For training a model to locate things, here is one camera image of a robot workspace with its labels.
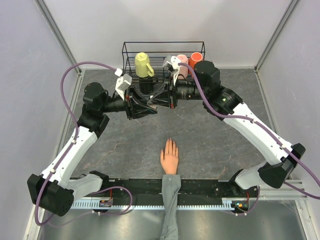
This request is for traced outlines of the mannequin hand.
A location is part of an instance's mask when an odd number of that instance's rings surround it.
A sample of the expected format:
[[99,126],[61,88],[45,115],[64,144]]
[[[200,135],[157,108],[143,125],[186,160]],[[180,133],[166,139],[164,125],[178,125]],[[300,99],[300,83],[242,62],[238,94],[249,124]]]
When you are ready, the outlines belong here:
[[160,151],[160,164],[166,175],[176,175],[179,164],[179,149],[175,141],[168,138]]

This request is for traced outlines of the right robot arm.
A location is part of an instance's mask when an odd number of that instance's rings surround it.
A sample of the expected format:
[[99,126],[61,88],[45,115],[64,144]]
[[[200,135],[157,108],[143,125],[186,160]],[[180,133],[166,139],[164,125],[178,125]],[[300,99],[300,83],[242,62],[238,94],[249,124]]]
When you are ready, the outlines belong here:
[[194,67],[172,56],[162,67],[171,73],[174,101],[187,97],[201,98],[208,113],[242,134],[263,155],[265,162],[238,170],[230,179],[229,191],[242,196],[254,186],[267,185],[279,189],[300,164],[306,149],[292,144],[273,132],[233,90],[221,85],[220,70],[211,61],[200,61]]

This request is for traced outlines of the grey sleeved forearm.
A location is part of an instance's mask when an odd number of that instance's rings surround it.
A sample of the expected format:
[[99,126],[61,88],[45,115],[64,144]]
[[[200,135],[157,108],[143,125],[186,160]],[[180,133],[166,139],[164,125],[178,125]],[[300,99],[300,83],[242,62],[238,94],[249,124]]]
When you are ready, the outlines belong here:
[[165,174],[162,177],[162,200],[165,217],[160,234],[161,240],[178,240],[177,224],[178,193],[181,188],[181,178],[178,174]]

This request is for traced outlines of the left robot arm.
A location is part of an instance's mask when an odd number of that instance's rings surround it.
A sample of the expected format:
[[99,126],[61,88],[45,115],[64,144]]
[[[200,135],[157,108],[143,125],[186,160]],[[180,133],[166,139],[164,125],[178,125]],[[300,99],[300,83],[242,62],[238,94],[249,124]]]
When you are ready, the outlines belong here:
[[157,108],[143,99],[133,87],[126,90],[125,97],[110,97],[98,82],[84,89],[82,113],[75,129],[54,161],[40,175],[32,174],[27,186],[32,202],[57,216],[64,216],[74,201],[91,193],[106,196],[110,185],[107,176],[93,171],[77,180],[70,180],[72,173],[87,150],[105,130],[107,113],[126,112],[130,119],[156,114]]

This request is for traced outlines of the glitter nail polish bottle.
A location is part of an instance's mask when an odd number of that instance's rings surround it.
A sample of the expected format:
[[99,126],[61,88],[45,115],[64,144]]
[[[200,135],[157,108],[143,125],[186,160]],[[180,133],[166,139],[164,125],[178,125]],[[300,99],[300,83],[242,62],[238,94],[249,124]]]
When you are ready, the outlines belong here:
[[153,108],[153,109],[157,109],[157,105],[156,104],[154,104],[152,101],[148,101],[147,102],[147,105],[150,107],[150,108]]

